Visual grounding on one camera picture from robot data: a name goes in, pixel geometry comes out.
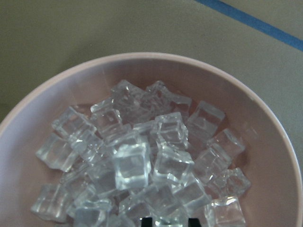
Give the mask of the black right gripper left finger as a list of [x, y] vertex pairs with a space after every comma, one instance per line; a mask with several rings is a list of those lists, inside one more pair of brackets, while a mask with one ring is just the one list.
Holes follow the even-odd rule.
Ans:
[[141, 219], [141, 227], [153, 227], [152, 217], [145, 217]]

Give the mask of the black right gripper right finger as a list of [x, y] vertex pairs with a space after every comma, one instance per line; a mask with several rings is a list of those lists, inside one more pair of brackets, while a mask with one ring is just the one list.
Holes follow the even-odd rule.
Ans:
[[188, 227], [201, 227], [200, 220], [198, 218], [189, 218]]

